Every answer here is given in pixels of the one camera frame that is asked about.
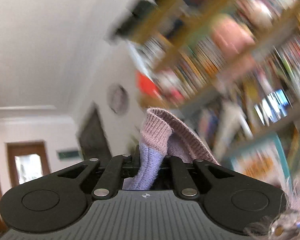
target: wooden shelf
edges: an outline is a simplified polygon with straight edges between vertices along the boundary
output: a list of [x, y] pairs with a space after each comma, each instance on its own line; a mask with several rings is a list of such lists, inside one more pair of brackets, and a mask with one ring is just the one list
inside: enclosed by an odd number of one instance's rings
[[288, 112], [288, 115], [286, 117], [280, 119], [278, 122], [270, 126], [262, 128], [253, 137], [252, 140], [238, 142], [237, 144], [235, 144], [233, 147], [231, 147], [231, 149], [227, 151], [225, 156], [235, 156], [236, 153], [238, 153], [242, 148], [248, 147], [249, 145], [258, 142], [271, 133], [278, 133], [280, 131], [283, 131], [284, 129], [287, 129], [287, 127], [289, 127], [291, 124], [298, 121], [300, 121], [300, 103], [295, 105], [293, 109]]
[[165, 102], [164, 100], [160, 100], [159, 98], [152, 98], [148, 95], [141, 95], [138, 102], [142, 109], [147, 109], [149, 107], [160, 107], [163, 109], [174, 108], [169, 102]]
[[158, 6], [155, 7], [149, 15], [142, 21], [133, 33], [131, 41], [143, 44], [153, 34], [153, 31], [159, 26], [161, 19], [176, 4], [182, 0], [159, 0]]
[[213, 18], [221, 13], [226, 6], [227, 2], [230, 0], [214, 0], [210, 3], [208, 8], [201, 9], [203, 12], [200, 17], [192, 17], [187, 21], [179, 31], [178, 35], [175, 35], [177, 38], [172, 39], [172, 47], [165, 54], [164, 58], [154, 67], [154, 72], [158, 72], [165, 68], [170, 61], [172, 61], [176, 54], [178, 53], [180, 47], [184, 45], [189, 38], [189, 36], [197, 31], [199, 28], [204, 28], [210, 25]]
[[180, 105], [180, 111], [184, 116], [190, 116], [196, 112], [200, 106], [207, 105], [212, 102], [216, 97], [220, 96], [221, 93], [218, 91], [218, 83], [221, 80], [226, 80], [227, 77], [232, 76], [233, 78], [225, 86], [230, 83], [237, 82], [247, 72], [241, 72], [240, 75], [233, 76], [233, 73], [237, 73], [238, 63], [248, 56], [252, 56], [253, 59], [258, 62], [262, 60], [266, 55], [269, 54], [272, 47], [280, 46], [284, 43], [298, 27], [297, 25], [297, 15], [300, 11], [300, 0], [298, 0], [295, 5], [283, 13], [282, 17], [273, 25], [273, 27], [266, 33], [264, 33], [259, 41], [252, 47], [247, 48], [243, 53], [238, 55], [229, 66], [218, 74], [218, 78], [214, 79], [211, 83], [205, 85], [200, 91], [197, 92], [195, 96], [185, 101]]

